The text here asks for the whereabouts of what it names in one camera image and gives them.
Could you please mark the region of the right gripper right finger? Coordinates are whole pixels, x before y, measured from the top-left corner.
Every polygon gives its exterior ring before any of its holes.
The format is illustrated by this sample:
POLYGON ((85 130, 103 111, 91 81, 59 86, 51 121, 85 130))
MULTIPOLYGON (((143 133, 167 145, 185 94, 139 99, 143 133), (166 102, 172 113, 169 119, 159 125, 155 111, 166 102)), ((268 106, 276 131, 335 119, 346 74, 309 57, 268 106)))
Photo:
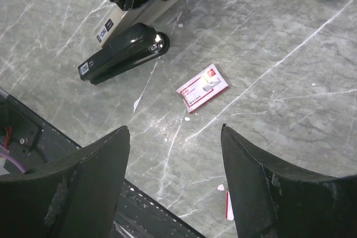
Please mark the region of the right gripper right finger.
POLYGON ((239 237, 355 237, 356 176, 289 163, 227 125, 221 149, 239 237))

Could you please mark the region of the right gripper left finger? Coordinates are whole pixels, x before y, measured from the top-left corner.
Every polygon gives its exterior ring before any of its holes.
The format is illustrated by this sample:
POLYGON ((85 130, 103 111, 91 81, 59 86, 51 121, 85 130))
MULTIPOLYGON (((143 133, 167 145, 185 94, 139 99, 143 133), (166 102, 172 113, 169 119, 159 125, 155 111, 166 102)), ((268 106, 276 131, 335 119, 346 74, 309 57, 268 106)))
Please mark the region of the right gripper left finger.
POLYGON ((2 237, 109 237, 130 151, 119 127, 25 173, 1 176, 2 237))

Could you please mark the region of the black stapler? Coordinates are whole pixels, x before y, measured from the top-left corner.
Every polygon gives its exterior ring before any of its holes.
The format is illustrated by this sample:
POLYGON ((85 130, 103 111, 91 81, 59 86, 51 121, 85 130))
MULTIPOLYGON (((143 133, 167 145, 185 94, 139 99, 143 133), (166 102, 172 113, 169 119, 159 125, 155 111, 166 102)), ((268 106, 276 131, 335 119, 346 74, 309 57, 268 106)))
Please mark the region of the black stapler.
POLYGON ((101 49, 78 66, 82 81, 98 85, 164 55, 169 37, 151 24, 178 0, 150 0, 130 11, 115 8, 96 35, 101 49))

